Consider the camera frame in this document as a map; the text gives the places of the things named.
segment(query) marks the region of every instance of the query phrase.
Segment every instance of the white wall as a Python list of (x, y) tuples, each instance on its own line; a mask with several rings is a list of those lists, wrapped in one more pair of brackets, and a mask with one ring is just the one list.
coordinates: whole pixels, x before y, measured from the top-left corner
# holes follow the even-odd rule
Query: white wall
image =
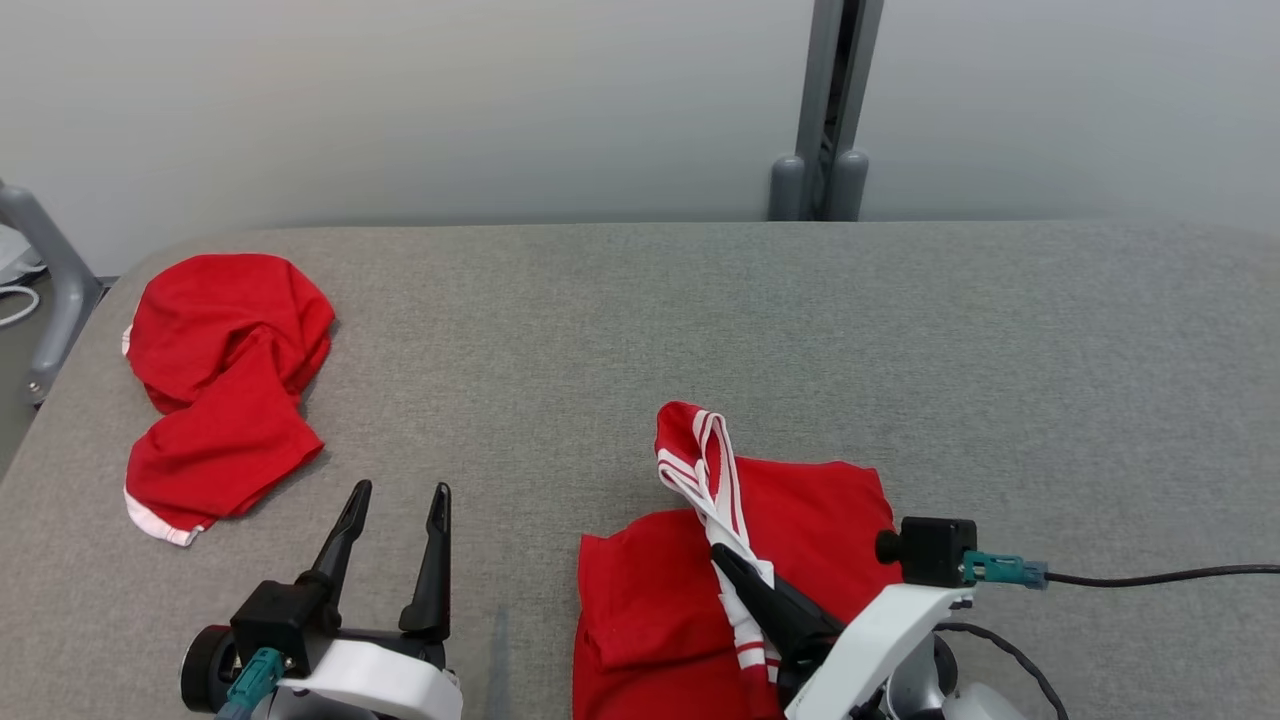
[(887, 0), (863, 219), (1174, 217), (1280, 234), (1280, 3)]
[(8, 0), (0, 178), (100, 274), (293, 224), (763, 219), (776, 0)]

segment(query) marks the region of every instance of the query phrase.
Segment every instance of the floor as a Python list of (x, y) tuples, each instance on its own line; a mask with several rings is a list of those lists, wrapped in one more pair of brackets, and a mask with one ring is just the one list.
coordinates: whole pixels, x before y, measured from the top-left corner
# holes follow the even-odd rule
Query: floor
[[(44, 299), (52, 295), (49, 277), (31, 286)], [(0, 318), (28, 302), (26, 296), (0, 297)], [(29, 368), (36, 343), (49, 322), (49, 304), (42, 302), (35, 314), (15, 325), (0, 328), (0, 477), (9, 469), (27, 428), (36, 418), (36, 409), (23, 401), (23, 379)]]

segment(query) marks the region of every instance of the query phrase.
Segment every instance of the red garment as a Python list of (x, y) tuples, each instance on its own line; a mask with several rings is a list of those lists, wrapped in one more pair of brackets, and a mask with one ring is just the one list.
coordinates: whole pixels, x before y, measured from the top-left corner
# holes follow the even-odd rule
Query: red garment
[(876, 536), (892, 528), (879, 477), (846, 462), (735, 457), (723, 419), (686, 404), (659, 413), (657, 448), (663, 482), (681, 483), (686, 471), (695, 484), (701, 478), (716, 507), (659, 512), (608, 539), (582, 538), (573, 717), (780, 717), (769, 682), (777, 656), (750, 628), (730, 625), (732, 603), (722, 602), (712, 533), (699, 518), (719, 514), (749, 538), (768, 577), (777, 570), (847, 623), (901, 582), (896, 565), (876, 560)]
[(320, 452), (297, 405), (333, 319), (315, 284), (270, 255), (200, 255), (147, 284), (127, 356), (165, 416), (129, 456), (140, 528), (189, 544)]

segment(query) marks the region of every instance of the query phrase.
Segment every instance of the red fabric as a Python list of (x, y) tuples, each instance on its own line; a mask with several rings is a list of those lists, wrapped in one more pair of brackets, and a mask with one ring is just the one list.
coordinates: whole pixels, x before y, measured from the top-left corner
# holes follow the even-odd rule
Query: red fabric
[[(691, 430), (698, 410), (668, 404), (658, 447), (700, 455)], [(717, 465), (727, 448), (710, 448), (708, 465)], [(876, 536), (893, 520), (876, 470), (749, 457), (735, 464), (751, 548), (827, 611), (847, 623), (884, 585), (901, 582), (896, 565), (876, 561)], [(649, 515), (607, 539), (584, 537), (579, 591), (575, 720), (781, 717), (765, 665), (739, 669), (744, 648), (733, 646), (694, 511)]]
[(142, 293), (128, 359), (165, 414), (125, 491), (174, 528), (243, 514), (324, 443), (298, 415), (329, 354), (329, 301), (270, 255), (201, 255)]

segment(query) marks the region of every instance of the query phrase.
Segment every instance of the white cable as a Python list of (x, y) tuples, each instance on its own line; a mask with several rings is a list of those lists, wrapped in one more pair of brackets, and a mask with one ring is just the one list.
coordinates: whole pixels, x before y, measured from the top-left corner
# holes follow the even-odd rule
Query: white cable
[(23, 287), (20, 284), (10, 284), (10, 286), (0, 287), (0, 295), (29, 295), (31, 296), (31, 305), (23, 307), (22, 310), (18, 310), (17, 313), (14, 313), (13, 315), (9, 315), (8, 318), (0, 318), (0, 328), (9, 327), (9, 325), (17, 323), (18, 320), (22, 320), (27, 315), (31, 315), (32, 313), (35, 313), (36, 307), (40, 306), (40, 293), (37, 293), (36, 291), (31, 290), (29, 287)]

